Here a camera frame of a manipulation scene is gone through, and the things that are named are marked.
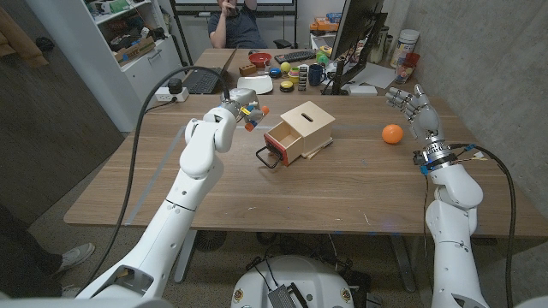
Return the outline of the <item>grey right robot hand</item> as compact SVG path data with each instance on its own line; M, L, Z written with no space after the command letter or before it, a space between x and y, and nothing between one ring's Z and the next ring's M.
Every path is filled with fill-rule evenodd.
M445 140L438 113L420 84L414 86L414 94L391 87L385 97L390 107L397 108L404 114L410 132L421 146L427 147Z

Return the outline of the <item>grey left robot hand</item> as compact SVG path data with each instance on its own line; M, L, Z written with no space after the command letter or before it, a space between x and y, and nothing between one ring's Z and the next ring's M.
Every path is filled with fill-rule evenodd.
M245 129L249 132L262 121L269 113L267 106L260 106L257 93L253 89L234 88L228 91L229 96L225 96L225 92L221 95L220 106L230 111L236 118L236 121L245 121Z

